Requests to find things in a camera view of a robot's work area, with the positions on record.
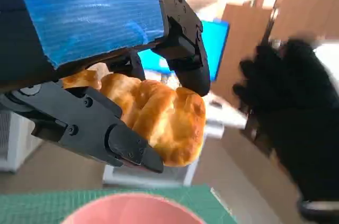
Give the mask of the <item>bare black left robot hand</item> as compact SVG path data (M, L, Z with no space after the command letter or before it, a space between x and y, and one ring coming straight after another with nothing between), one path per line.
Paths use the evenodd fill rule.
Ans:
M166 59L181 85L210 90L202 23L185 0L1 0L1 108L32 135L112 166L164 169L113 101L62 79L99 62L143 79L139 51Z

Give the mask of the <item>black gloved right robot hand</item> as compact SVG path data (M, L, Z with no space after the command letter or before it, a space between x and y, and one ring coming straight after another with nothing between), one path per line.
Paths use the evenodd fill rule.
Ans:
M257 46L239 64L234 93L308 201L338 200L338 93L311 44L289 39L279 50Z

